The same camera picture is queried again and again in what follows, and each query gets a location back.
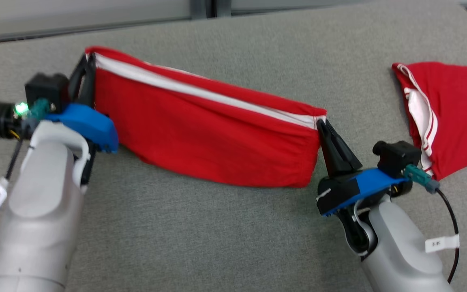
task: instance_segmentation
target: green light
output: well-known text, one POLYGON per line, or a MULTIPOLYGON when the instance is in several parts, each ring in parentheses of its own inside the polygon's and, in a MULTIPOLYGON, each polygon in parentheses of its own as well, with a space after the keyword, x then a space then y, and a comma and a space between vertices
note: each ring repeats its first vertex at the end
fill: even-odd
POLYGON ((15 105, 14 111, 18 116, 21 116, 28 111, 28 105, 26 102, 21 102, 18 105, 15 105))

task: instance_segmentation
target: gray tablecloth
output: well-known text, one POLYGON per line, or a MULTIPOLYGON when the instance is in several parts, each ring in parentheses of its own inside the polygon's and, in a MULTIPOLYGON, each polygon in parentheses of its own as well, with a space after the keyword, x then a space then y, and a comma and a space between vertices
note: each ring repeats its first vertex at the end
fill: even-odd
MULTIPOLYGON (((324 107, 371 167, 376 141, 409 140, 391 64, 467 65, 467 12, 389 1, 2 43, 0 100, 24 100, 37 71, 68 74, 89 45, 324 107)), ((0 140, 0 176, 12 149, 0 140)), ((320 155, 308 187, 256 189, 181 176, 125 148, 99 155, 67 291, 370 291, 341 224, 315 206, 325 175, 320 155)), ((461 227, 452 286, 467 292, 467 168, 442 189, 461 227)), ((396 201, 426 236, 452 234, 439 197, 415 187, 396 201)), ((440 255, 448 274, 453 252, 440 255)))

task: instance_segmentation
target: white trim with red stripe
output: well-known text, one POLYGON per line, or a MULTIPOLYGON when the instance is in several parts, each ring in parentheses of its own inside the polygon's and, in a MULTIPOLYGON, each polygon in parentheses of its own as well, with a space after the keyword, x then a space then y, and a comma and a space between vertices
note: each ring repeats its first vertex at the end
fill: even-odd
POLYGON ((222 94, 202 89, 187 83, 176 81, 160 74, 156 74, 144 68, 137 67, 122 61, 117 61, 101 54, 95 54, 96 67, 102 70, 106 70, 118 76, 134 80, 137 82, 145 83, 158 88, 163 88, 170 91, 180 92, 183 94, 190 94, 196 97, 212 100, 215 102, 222 103, 224 105, 231 105, 232 107, 238 107, 248 111, 253 111, 259 114, 270 116, 284 122, 290 122, 304 126, 310 129, 317 129, 317 120, 321 118, 326 120, 326 116, 311 116, 311 115, 300 115, 293 114, 278 109, 272 109, 270 107, 263 107, 261 105, 255 105, 253 103, 238 100, 222 94))
POLYGON ((433 175, 430 156, 433 153, 432 144, 439 125, 437 116, 430 107, 428 97, 417 84, 412 72, 403 64, 397 65, 397 68, 410 79, 410 83, 415 87, 404 88, 404 93, 408 100, 408 111, 417 126, 422 142, 421 166, 426 173, 433 175))

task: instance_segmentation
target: red fabric with white stripe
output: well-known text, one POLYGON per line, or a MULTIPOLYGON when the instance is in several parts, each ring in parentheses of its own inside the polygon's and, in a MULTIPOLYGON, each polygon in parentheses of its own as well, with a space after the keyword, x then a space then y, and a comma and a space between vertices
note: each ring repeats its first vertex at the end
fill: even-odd
POLYGON ((467 67, 437 62, 392 69, 404 90, 414 144, 423 169, 441 180, 467 167, 467 67))
POLYGON ((120 143, 144 162, 197 178, 252 187, 305 187, 326 110, 109 48, 96 54, 95 103, 120 143))

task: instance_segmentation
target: yellow wire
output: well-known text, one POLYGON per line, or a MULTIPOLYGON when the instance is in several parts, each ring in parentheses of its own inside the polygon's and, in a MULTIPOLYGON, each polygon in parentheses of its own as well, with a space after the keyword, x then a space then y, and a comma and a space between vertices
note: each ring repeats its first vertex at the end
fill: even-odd
POLYGON ((16 132, 14 132, 14 131, 12 131, 12 130, 8 130, 8 131, 10 131, 10 133, 11 133, 16 139, 19 140, 19 135, 17 135, 16 132))

